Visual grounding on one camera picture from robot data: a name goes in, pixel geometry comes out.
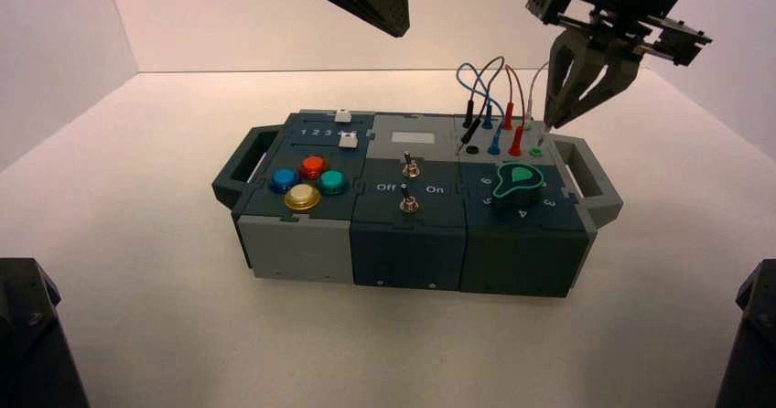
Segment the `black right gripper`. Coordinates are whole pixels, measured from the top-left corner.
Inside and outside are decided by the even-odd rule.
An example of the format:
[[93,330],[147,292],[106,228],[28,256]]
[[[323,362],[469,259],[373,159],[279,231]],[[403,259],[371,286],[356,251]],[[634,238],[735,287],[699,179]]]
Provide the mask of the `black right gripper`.
[[689,65],[711,43],[704,31],[674,20],[679,0],[528,0],[526,8],[545,25],[566,30],[550,50],[544,124],[560,128],[625,91],[639,62],[600,54],[589,46],[610,41],[636,54]]

